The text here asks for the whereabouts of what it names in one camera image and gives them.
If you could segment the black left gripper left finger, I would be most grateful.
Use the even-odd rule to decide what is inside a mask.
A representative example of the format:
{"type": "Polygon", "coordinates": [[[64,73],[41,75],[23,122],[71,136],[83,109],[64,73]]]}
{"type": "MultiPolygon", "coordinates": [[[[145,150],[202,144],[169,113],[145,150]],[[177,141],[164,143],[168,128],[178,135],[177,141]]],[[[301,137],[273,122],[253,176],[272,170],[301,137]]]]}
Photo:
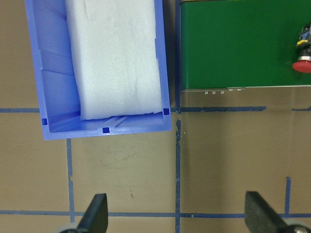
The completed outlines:
{"type": "Polygon", "coordinates": [[[107,195],[96,194],[77,226],[80,233],[105,233],[108,228],[107,195]]]}

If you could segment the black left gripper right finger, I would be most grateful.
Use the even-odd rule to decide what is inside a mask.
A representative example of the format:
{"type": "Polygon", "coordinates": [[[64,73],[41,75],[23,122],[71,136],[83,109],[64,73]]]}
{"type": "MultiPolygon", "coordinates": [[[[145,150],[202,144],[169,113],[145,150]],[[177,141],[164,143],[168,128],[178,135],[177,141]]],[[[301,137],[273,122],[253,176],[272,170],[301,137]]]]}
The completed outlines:
{"type": "Polygon", "coordinates": [[[281,233],[288,224],[257,191],[246,191],[244,221],[251,233],[281,233]]]}

